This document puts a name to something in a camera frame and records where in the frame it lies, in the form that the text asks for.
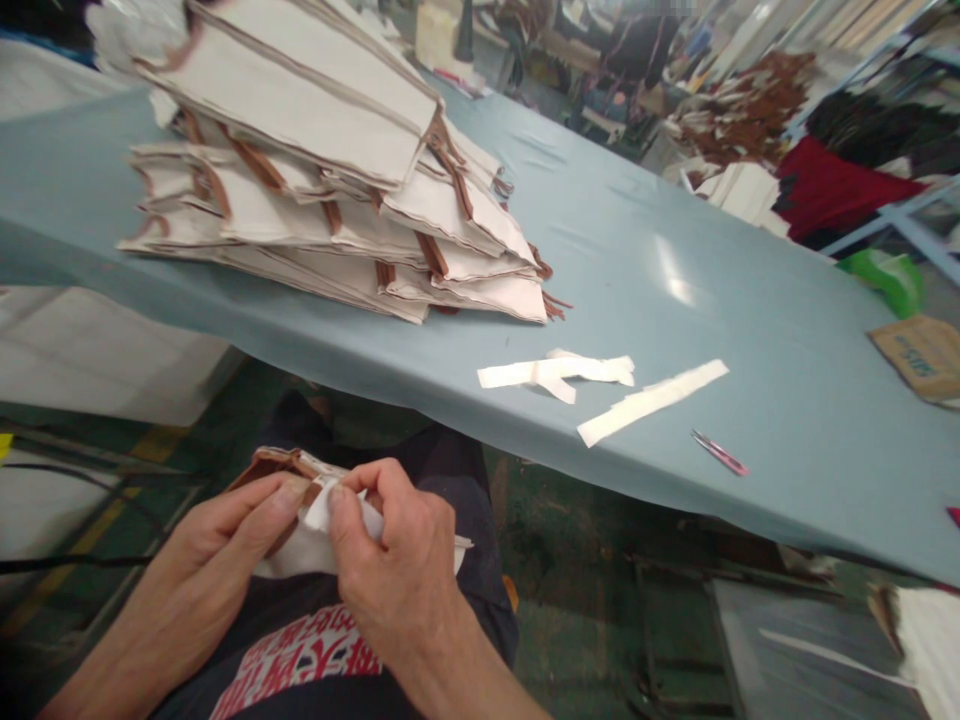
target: sewing workshop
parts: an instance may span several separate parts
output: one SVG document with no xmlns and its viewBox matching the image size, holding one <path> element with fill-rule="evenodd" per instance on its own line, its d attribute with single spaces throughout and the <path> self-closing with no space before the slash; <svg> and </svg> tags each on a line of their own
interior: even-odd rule
<svg viewBox="0 0 960 720">
<path fill-rule="evenodd" d="M 960 720 L 958 178 L 960 0 L 3 4 L 6 716 Z"/>
</svg>

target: cardboard box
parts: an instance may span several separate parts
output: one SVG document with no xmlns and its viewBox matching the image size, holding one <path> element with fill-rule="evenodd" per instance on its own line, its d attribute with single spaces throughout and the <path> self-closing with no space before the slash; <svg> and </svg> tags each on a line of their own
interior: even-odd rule
<svg viewBox="0 0 960 720">
<path fill-rule="evenodd" d="M 917 395 L 960 410 L 960 332 L 956 328 L 914 315 L 867 335 Z"/>
</svg>

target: workbench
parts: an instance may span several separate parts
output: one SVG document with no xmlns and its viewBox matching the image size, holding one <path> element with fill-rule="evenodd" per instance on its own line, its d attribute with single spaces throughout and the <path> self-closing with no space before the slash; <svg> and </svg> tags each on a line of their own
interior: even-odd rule
<svg viewBox="0 0 960 720">
<path fill-rule="evenodd" d="M 960 414 L 920 401 L 867 339 L 894 320 L 882 300 L 516 103 L 441 92 L 506 166 L 510 210 L 556 272 L 547 291 L 575 306 L 566 322 L 461 312 L 416 327 L 228 268 L 121 254 L 143 221 L 127 148 L 168 138 L 145 90 L 0 125 L 0 282 L 85 286 L 585 482 L 960 586 L 945 510 L 960 506 Z M 588 450 L 576 426 L 635 390 L 584 382 L 568 406 L 478 384 L 478 368 L 554 348 L 629 355 L 638 386 L 714 358 L 730 374 Z M 693 429 L 751 474 L 731 474 Z"/>
</svg>

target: fingernail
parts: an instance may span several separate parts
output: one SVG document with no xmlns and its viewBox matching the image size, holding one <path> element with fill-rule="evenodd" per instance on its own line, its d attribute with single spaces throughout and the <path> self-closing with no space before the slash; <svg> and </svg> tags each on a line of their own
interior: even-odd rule
<svg viewBox="0 0 960 720">
<path fill-rule="evenodd" d="M 304 478 L 291 477 L 273 494 L 273 502 L 286 512 L 296 512 L 310 483 Z"/>
<path fill-rule="evenodd" d="M 333 512 L 337 509 L 337 505 L 340 504 L 340 501 L 346 495 L 346 488 L 343 485 L 334 485 L 333 490 L 330 491 L 330 499 L 327 500 L 327 505 L 330 508 L 330 512 Z"/>
</svg>

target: stack of fabric bags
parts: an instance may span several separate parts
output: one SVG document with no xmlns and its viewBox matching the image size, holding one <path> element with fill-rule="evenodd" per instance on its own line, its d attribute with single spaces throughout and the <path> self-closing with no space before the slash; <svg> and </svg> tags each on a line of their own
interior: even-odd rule
<svg viewBox="0 0 960 720">
<path fill-rule="evenodd" d="M 420 324 L 431 306 L 563 317 L 491 186 L 500 164 L 343 0 L 191 0 L 191 38 L 138 72 L 189 142 L 139 146 L 127 251 L 206 260 Z"/>
</svg>

